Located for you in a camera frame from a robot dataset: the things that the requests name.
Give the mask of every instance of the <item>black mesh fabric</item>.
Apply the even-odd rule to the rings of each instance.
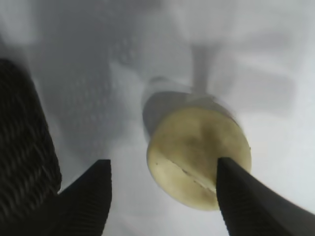
[[[219,206],[231,236],[313,236],[315,216],[271,191],[230,158],[220,158]]]
[[[110,160],[98,160],[60,195],[2,236],[101,236],[112,200]]]
[[[61,186],[53,141],[30,78],[0,59],[0,229],[25,219]]]

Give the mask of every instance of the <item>white fabric background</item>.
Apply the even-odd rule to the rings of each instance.
[[[194,89],[243,127],[252,174],[315,213],[314,10],[311,0],[0,0],[0,57],[36,83],[63,188],[112,160],[106,236],[226,236],[219,212],[183,206],[151,178],[146,83],[198,87],[199,74],[206,86]]]

